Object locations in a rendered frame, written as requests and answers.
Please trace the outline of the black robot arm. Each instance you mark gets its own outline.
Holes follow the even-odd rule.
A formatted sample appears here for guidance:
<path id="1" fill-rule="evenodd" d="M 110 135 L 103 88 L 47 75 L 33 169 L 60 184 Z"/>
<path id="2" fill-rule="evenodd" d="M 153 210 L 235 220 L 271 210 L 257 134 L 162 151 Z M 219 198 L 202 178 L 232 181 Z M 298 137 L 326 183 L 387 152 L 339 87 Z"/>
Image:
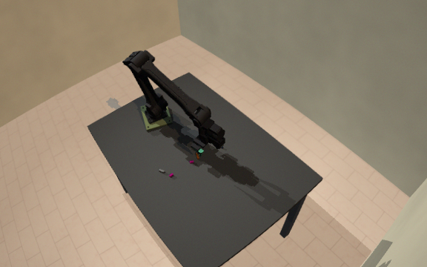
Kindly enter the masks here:
<path id="1" fill-rule="evenodd" d="M 201 142 L 207 145 L 211 141 L 216 149 L 220 149 L 225 144 L 225 138 L 223 137 L 225 135 L 225 130 L 210 119 L 210 108 L 190 98 L 153 64 L 154 61 L 155 57 L 146 50 L 132 52 L 132 54 L 123 61 L 123 64 L 131 70 L 145 95 L 147 102 L 145 105 L 145 115 L 149 124 L 168 116 L 166 113 L 168 103 L 163 98 L 162 94 L 155 93 L 149 81 L 149 79 L 151 79 L 183 109 L 191 120 L 193 120 L 194 126 L 198 127 L 201 133 Z M 195 109 L 197 111 L 196 113 L 194 113 Z"/>

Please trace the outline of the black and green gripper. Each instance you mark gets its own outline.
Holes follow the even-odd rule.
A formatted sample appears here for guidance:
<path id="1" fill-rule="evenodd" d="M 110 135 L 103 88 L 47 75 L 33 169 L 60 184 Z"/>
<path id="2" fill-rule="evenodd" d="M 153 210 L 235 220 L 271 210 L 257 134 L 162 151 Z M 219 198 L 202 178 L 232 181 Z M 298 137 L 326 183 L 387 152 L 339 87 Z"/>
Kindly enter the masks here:
<path id="1" fill-rule="evenodd" d="M 206 144 L 204 144 L 203 142 L 201 142 L 200 134 L 206 135 L 206 133 L 200 133 L 199 132 L 198 137 L 196 137 L 193 140 L 193 144 L 191 144 L 191 147 L 192 147 L 192 149 L 195 149 L 195 151 L 198 153 L 199 156 L 202 156 L 201 154 L 203 154 L 204 151 L 201 148 L 204 148 L 206 146 Z M 198 145 L 200 145 L 201 148 Z"/>

